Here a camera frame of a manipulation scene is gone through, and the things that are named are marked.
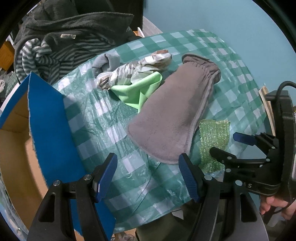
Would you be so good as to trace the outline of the person's right hand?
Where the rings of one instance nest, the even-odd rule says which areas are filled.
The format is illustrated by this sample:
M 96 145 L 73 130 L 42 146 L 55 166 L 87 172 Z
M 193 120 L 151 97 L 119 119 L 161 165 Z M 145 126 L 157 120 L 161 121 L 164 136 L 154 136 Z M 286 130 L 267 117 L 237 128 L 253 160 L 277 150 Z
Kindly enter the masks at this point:
M 271 207 L 285 208 L 286 206 L 287 208 L 281 212 L 281 216 L 286 220 L 290 220 L 292 216 L 295 214 L 295 201 L 292 204 L 290 204 L 275 196 L 261 196 L 259 212 L 261 215 L 264 215 L 266 212 L 270 210 Z

